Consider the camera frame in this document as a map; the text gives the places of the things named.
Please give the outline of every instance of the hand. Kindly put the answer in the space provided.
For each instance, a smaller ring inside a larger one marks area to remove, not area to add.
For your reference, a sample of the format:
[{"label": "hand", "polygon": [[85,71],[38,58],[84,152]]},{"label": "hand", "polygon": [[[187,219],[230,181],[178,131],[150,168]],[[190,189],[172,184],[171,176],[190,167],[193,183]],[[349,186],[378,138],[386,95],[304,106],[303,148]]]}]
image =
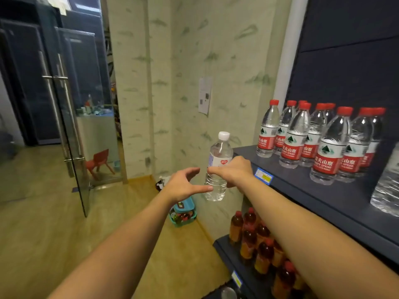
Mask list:
[{"label": "hand", "polygon": [[226,166],[208,167],[209,174],[216,174],[227,181],[227,187],[239,186],[244,176],[252,174],[251,162],[242,156],[236,156]]},{"label": "hand", "polygon": [[167,182],[161,193],[166,194],[171,203],[183,201],[193,194],[213,191],[212,186],[192,185],[190,180],[199,173],[199,168],[187,168],[177,171]]}]

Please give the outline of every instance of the white bottle cap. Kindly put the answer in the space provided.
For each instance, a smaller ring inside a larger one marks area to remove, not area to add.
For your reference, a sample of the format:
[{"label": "white bottle cap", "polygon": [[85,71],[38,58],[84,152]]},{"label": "white bottle cap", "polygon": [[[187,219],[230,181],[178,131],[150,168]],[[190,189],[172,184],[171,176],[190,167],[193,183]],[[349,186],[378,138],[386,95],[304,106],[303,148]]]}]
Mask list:
[{"label": "white bottle cap", "polygon": [[230,138],[230,133],[226,131],[220,131],[218,137],[221,141],[228,141]]}]

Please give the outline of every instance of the blue price tag holder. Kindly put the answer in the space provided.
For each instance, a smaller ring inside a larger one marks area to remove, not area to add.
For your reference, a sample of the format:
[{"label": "blue price tag holder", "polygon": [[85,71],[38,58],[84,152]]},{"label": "blue price tag holder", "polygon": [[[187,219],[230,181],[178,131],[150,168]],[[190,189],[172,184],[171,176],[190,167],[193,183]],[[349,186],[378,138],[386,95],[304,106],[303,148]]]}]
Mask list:
[{"label": "blue price tag holder", "polygon": [[268,186],[270,186],[270,183],[273,180],[273,176],[270,173],[266,172],[265,170],[262,170],[261,168],[258,168],[256,170],[255,177],[260,181],[264,182]]},{"label": "blue price tag holder", "polygon": [[232,273],[232,279],[237,284],[238,288],[241,288],[243,283],[242,283],[241,279],[238,277],[238,275],[237,275],[237,273],[235,271],[233,271],[233,273]]}]

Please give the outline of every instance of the red plastic chair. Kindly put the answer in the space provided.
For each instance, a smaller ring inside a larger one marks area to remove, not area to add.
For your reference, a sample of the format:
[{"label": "red plastic chair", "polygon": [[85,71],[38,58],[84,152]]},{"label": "red plastic chair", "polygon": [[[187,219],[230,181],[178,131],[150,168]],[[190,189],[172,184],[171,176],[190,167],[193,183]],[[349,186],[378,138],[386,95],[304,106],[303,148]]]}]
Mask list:
[{"label": "red plastic chair", "polygon": [[93,172],[95,167],[97,167],[96,172],[98,172],[100,170],[101,165],[106,165],[108,169],[112,172],[112,174],[115,174],[114,170],[112,170],[112,168],[107,164],[108,151],[109,149],[98,152],[95,155],[93,155],[92,160],[86,161],[86,168],[96,181],[98,181],[99,179],[97,178],[97,175],[95,175]]}]

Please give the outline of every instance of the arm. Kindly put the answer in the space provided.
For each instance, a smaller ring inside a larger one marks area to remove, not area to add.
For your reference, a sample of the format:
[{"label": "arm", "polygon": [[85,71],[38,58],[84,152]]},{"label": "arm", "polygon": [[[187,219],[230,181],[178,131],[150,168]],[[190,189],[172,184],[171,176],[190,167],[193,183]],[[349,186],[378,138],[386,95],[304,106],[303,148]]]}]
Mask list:
[{"label": "arm", "polygon": [[170,208],[195,193],[213,190],[190,184],[199,171],[187,168],[173,174],[149,205],[101,243],[49,298],[131,298]]},{"label": "arm", "polygon": [[236,185],[252,202],[319,298],[396,298],[399,277],[351,237],[253,176],[241,156],[209,173]]}]

